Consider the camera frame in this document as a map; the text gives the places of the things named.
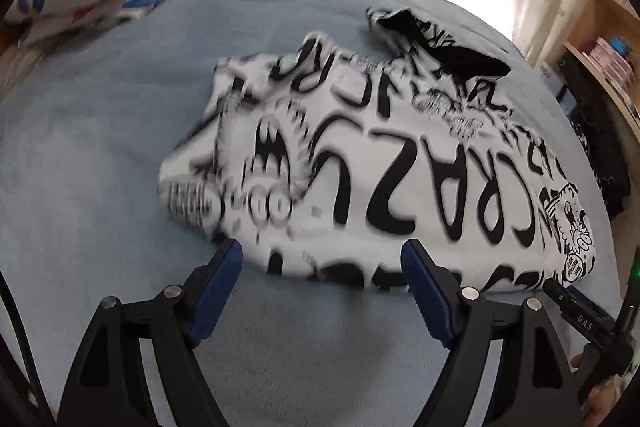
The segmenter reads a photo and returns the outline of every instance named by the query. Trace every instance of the blue gripper pad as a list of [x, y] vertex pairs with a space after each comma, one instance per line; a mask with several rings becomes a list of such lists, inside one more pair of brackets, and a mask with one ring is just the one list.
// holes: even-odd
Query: blue gripper pad
[[241, 271], [242, 246], [234, 240], [193, 307], [193, 322], [186, 334], [191, 347], [195, 348], [213, 333]]
[[402, 245], [400, 266], [429, 333], [449, 348], [456, 337], [449, 303], [412, 245], [412, 240]]

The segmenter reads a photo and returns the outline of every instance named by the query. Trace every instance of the metal screw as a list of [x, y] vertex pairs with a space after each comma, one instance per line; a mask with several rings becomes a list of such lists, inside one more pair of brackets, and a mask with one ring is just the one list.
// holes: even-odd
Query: metal screw
[[527, 306], [531, 308], [533, 311], [537, 312], [542, 309], [542, 302], [540, 302], [535, 297], [530, 297], [527, 299]]
[[104, 310], [108, 310], [109, 308], [113, 308], [118, 302], [118, 298], [113, 295], [109, 295], [100, 301], [100, 308]]
[[464, 288], [462, 288], [462, 296], [467, 300], [475, 301], [480, 296], [480, 294], [475, 288], [471, 286], [465, 286]]
[[173, 299], [182, 293], [182, 288], [177, 284], [172, 284], [171, 286], [167, 286], [162, 293], [164, 293], [164, 296], [168, 299]]

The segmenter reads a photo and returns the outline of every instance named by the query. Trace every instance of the black lettering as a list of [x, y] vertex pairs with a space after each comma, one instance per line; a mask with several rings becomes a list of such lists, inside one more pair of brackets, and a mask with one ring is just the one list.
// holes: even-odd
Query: black lettering
[[319, 270], [318, 279], [344, 284], [349, 288], [364, 288], [364, 273], [353, 263], [336, 263]]
[[420, 88], [418, 87], [418, 84], [416, 84], [414, 81], [409, 82], [409, 86], [411, 86], [412, 96], [418, 96], [420, 94]]
[[400, 94], [398, 86], [391, 81], [389, 75], [382, 73], [380, 75], [380, 83], [378, 84], [378, 116], [383, 120], [388, 120], [391, 116], [391, 102], [389, 100], [389, 88], [395, 93]]
[[244, 94], [242, 95], [242, 103], [256, 107], [257, 105], [260, 105], [260, 100], [258, 98], [255, 98], [254, 94], [251, 92], [251, 89], [247, 87], [244, 91]]
[[[315, 39], [309, 39], [308, 41], [305, 41], [305, 43], [302, 44], [302, 47], [298, 52], [298, 58], [296, 59], [296, 63], [290, 68], [290, 70], [282, 71], [280, 69], [280, 63], [282, 62], [282, 57], [279, 57], [274, 67], [271, 68], [271, 71], [269, 73], [269, 80], [272, 80], [273, 82], [280, 82], [286, 76], [293, 73], [293, 71], [295, 71], [299, 66], [301, 66], [302, 63], [306, 60], [306, 58], [311, 54], [311, 51], [313, 50], [315, 45], [316, 45]], [[319, 61], [320, 61], [319, 50], [320, 49], [321, 49], [321, 45], [318, 44], [318, 50], [316, 50], [316, 63], [318, 64], [317, 71], [320, 70], [319, 68]]]
[[376, 271], [373, 272], [371, 284], [377, 286], [380, 291], [388, 292], [391, 288], [404, 288], [406, 281], [402, 272], [386, 271], [382, 264], [379, 264]]
[[540, 281], [540, 273], [522, 272], [520, 275], [518, 275], [513, 285], [519, 286], [521, 284], [524, 284], [526, 286], [526, 289], [530, 290], [534, 286], [537, 286], [539, 281]]
[[485, 78], [480, 78], [479, 80], [476, 80], [476, 85], [469, 93], [468, 101], [469, 102], [473, 101], [476, 98], [476, 96], [479, 96], [482, 92], [485, 92], [485, 91], [487, 92], [486, 99], [485, 99], [486, 107], [496, 111], [502, 111], [502, 112], [508, 111], [508, 108], [506, 105], [496, 105], [494, 103], [495, 82], [492, 80], [487, 80]]
[[327, 129], [329, 129], [329, 127], [331, 127], [334, 123], [338, 123], [338, 122], [346, 123], [349, 126], [356, 128], [360, 132], [362, 132], [364, 129], [362, 124], [353, 120], [353, 118], [349, 118], [348, 116], [345, 116], [339, 113], [330, 114], [328, 117], [325, 117], [324, 120], [320, 122], [320, 124], [318, 125], [318, 127], [316, 127], [316, 130], [314, 131], [314, 135], [311, 137], [311, 142], [309, 143], [309, 151], [312, 155], [314, 153], [314, 150], [316, 149], [316, 146], [318, 145], [318, 141], [321, 139], [324, 132]]
[[[462, 144], [458, 144], [456, 150], [456, 159], [453, 163], [441, 162], [431, 155], [429, 144], [425, 137], [421, 139], [422, 146], [427, 153], [431, 165], [431, 176], [433, 177], [433, 191], [436, 194], [436, 203], [438, 204], [438, 213], [440, 221], [445, 227], [449, 239], [452, 241], [460, 240], [462, 237], [462, 224], [465, 217], [466, 205], [466, 155], [465, 148]], [[444, 203], [442, 201], [442, 184], [446, 180], [458, 181], [458, 193], [456, 195], [456, 213], [453, 222], [449, 224], [444, 211]]]
[[311, 169], [311, 183], [313, 183], [316, 176], [318, 176], [322, 170], [322, 167], [324, 167], [324, 164], [329, 160], [337, 160], [338, 167], [340, 168], [338, 192], [335, 195], [334, 202], [334, 223], [344, 226], [349, 217], [349, 207], [351, 204], [351, 175], [349, 174], [349, 167], [342, 156], [329, 149], [321, 150], [318, 157], [314, 160]]
[[527, 151], [527, 164], [529, 165], [529, 169], [531, 172], [535, 172], [538, 176], [542, 176], [542, 167], [536, 165], [533, 162], [533, 151], [536, 149], [536, 145], [533, 143], [533, 140], [529, 142], [529, 150]]
[[450, 74], [460, 97], [467, 98], [466, 83], [476, 76], [499, 78], [511, 71], [498, 58], [483, 55], [470, 48], [462, 46], [425, 47], [425, 51], [440, 63], [440, 69]]
[[560, 166], [560, 162], [558, 161], [558, 158], [556, 158], [556, 168], [558, 168], [558, 172], [560, 172], [560, 175], [562, 176], [562, 178], [566, 179], [566, 176], [564, 175], [564, 171]]
[[513, 129], [510, 129], [509, 134], [516, 140], [516, 146], [518, 147], [518, 152], [520, 152], [520, 138], [518, 138], [518, 133], [516, 133]]
[[244, 86], [244, 83], [246, 82], [245, 78], [242, 78], [240, 76], [234, 76], [234, 81], [233, 84], [231, 84], [231, 91], [232, 92], [241, 92], [242, 91], [242, 87]]
[[514, 277], [516, 277], [516, 272], [513, 269], [513, 266], [509, 266], [508, 264], [498, 264], [481, 291], [486, 292], [502, 279], [508, 279], [509, 282], [513, 283]]
[[546, 280], [546, 274], [545, 274], [545, 271], [542, 270], [542, 273], [540, 274], [540, 279], [538, 279], [538, 284], [536, 284], [533, 287], [533, 289], [537, 290], [538, 288], [540, 288], [540, 286], [542, 286], [544, 284], [545, 280]]
[[436, 23], [431, 21], [419, 21], [416, 19], [416, 25], [420, 28], [421, 33], [424, 36], [424, 42], [430, 47], [445, 46], [448, 44], [455, 44], [455, 40], [446, 31], [438, 28]]
[[367, 205], [367, 222], [372, 227], [382, 230], [382, 232], [394, 235], [413, 233], [415, 231], [415, 218], [402, 219], [394, 216], [389, 210], [389, 199], [396, 187], [411, 170], [411, 167], [414, 166], [415, 159], [418, 156], [418, 146], [411, 137], [402, 136], [401, 134], [372, 130], [369, 136], [402, 140], [404, 145], [373, 190]]
[[543, 229], [541, 227], [542, 233], [540, 234], [542, 237], [542, 249], [546, 250], [546, 241], [545, 241], [545, 229], [549, 234], [549, 237], [551, 237], [555, 242], [556, 245], [558, 245], [558, 250], [560, 250], [560, 238], [557, 237], [554, 232], [553, 232], [553, 228], [551, 227], [551, 221], [549, 220], [549, 216], [546, 215], [546, 212], [544, 212], [542, 209], [538, 209], [538, 215], [540, 216], [540, 221], [545, 225], [545, 228]]
[[513, 160], [509, 158], [505, 153], [502, 153], [502, 152], [498, 152], [497, 155], [495, 155], [495, 158], [499, 162], [503, 163], [504, 165], [507, 165], [508, 168], [511, 169], [511, 171], [515, 174], [516, 178], [520, 181], [520, 185], [522, 186], [525, 194], [527, 195], [527, 202], [529, 203], [529, 215], [531, 216], [531, 223], [526, 229], [521, 230], [521, 229], [516, 229], [515, 227], [511, 227], [511, 230], [513, 230], [513, 233], [515, 234], [520, 244], [523, 245], [523, 247], [525, 248], [529, 248], [533, 243], [534, 237], [536, 237], [536, 214], [534, 212], [533, 201], [531, 200], [531, 194], [529, 194], [529, 189], [527, 188], [527, 184], [522, 178], [522, 175], [518, 172], [518, 169], [513, 163]]
[[505, 131], [500, 130], [500, 138], [502, 138], [502, 141], [505, 142], [509, 147], [511, 147], [512, 149], [514, 148], [509, 141], [509, 138], [507, 137], [507, 133], [505, 133]]
[[542, 159], [545, 162], [544, 167], [546, 171], [549, 173], [549, 177], [553, 179], [554, 176], [551, 172], [551, 165], [549, 165], [549, 157], [546, 153], [546, 143], [543, 139], [540, 139], [540, 145], [538, 146], [538, 150], [540, 151], [540, 156], [542, 156]]
[[411, 63], [412, 74], [419, 76], [420, 70], [418, 69], [418, 65], [415, 63], [414, 55], [417, 55], [418, 52], [415, 50], [413, 46], [409, 49], [409, 52], [406, 54], [406, 58], [408, 58]]
[[[310, 73], [297, 74], [291, 83], [290, 89], [292, 91], [298, 92], [300, 94], [309, 94], [310, 92], [314, 92], [316, 89], [318, 89], [318, 87], [322, 86], [322, 84], [325, 83], [327, 76], [329, 75], [329, 71], [331, 70], [334, 64], [335, 54], [332, 53], [327, 57], [327, 60], [324, 63], [324, 66], [322, 67], [322, 70], [320, 70], [319, 55], [320, 55], [320, 46], [318, 46], [318, 48], [316, 49], [316, 57], [314, 59], [313, 71], [311, 71]], [[312, 74], [318, 73], [318, 71], [320, 71], [320, 75], [318, 76], [318, 81], [315, 84], [312, 84], [311, 86], [302, 85], [304, 80], [306, 80]]]
[[364, 74], [364, 79], [366, 80], [366, 85], [364, 87], [364, 92], [362, 93], [362, 98], [360, 100], [353, 100], [352, 98], [343, 95], [343, 93], [341, 93], [336, 86], [333, 86], [331, 88], [331, 92], [343, 104], [348, 105], [349, 107], [354, 109], [362, 109], [363, 107], [367, 107], [367, 105], [369, 105], [369, 102], [371, 101], [372, 88], [371, 76], [369, 75], [369, 73]]
[[[486, 158], [489, 165], [489, 172], [487, 172], [484, 170], [482, 160], [475, 150], [469, 149], [469, 155], [478, 165], [478, 169], [480, 169], [480, 172], [486, 181], [482, 194], [480, 194], [480, 198], [478, 199], [478, 223], [484, 232], [484, 237], [486, 237], [493, 245], [497, 245], [500, 243], [502, 236], [504, 235], [504, 213], [502, 210], [502, 197], [500, 195], [500, 187], [498, 186], [498, 178], [495, 174], [494, 158], [492, 157], [491, 152], [487, 151]], [[486, 223], [486, 208], [493, 196], [496, 196], [497, 200], [498, 219], [496, 220], [494, 227], [490, 229]]]
[[533, 138], [531, 137], [531, 133], [527, 131], [523, 126], [521, 126], [519, 123], [515, 124], [514, 127], [516, 128], [516, 130], [524, 134], [524, 136], [526, 136], [527, 139], [529, 139], [529, 141], [533, 140]]
[[271, 250], [269, 256], [269, 264], [267, 265], [267, 273], [272, 275], [282, 275], [282, 254], [275, 248]]

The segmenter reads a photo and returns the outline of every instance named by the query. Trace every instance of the wooden shelf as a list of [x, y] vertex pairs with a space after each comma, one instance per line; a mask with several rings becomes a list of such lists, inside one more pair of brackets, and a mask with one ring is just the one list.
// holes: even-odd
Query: wooden shelf
[[598, 81], [598, 83], [602, 86], [602, 89], [605, 90], [605, 92], [609, 95], [611, 101], [620, 111], [629, 128], [636, 136], [636, 139], [640, 142], [640, 121], [636, 119], [633, 113], [631, 113], [631, 111], [626, 107], [626, 103], [622, 100], [618, 92], [614, 89], [614, 87], [611, 86], [611, 84], [609, 84], [609, 81], [604, 77], [602, 72], [598, 68], [596, 68], [587, 57], [581, 54], [580, 51], [578, 51], [574, 47], [574, 45], [572, 45], [570, 42], [565, 42], [564, 47], [567, 48], [567, 51], [569, 51], [575, 58], [580, 60], [583, 66], [587, 68], [593, 75], [593, 78]]
[[640, 71], [640, 19], [635, 14], [616, 0], [589, 0], [567, 41], [580, 49], [584, 42], [597, 37], [607, 42], [613, 37], [622, 39], [630, 49], [634, 69]]

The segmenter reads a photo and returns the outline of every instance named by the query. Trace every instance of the black cable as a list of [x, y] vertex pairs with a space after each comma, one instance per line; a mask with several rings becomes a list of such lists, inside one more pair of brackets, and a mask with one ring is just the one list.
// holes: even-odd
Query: black cable
[[42, 420], [47, 427], [55, 427], [56, 421], [53, 418], [53, 414], [51, 413], [51, 409], [47, 403], [47, 398], [42, 390], [42, 384], [40, 383], [40, 377], [38, 377], [36, 363], [33, 360], [33, 353], [31, 352], [27, 332], [24, 329], [24, 324], [22, 323], [20, 313], [18, 312], [18, 306], [15, 305], [14, 296], [9, 289], [9, 285], [6, 283], [6, 280], [4, 280], [2, 271], [0, 271], [0, 298], [2, 298], [2, 302], [4, 302], [4, 307], [6, 308], [11, 324], [14, 327], [15, 336], [18, 339], [18, 346], [20, 347], [20, 353], [24, 360], [24, 367], [27, 370], [27, 376], [29, 377], [31, 387], [33, 388], [33, 396], [36, 397], [36, 402], [38, 403], [38, 409], [40, 410]]

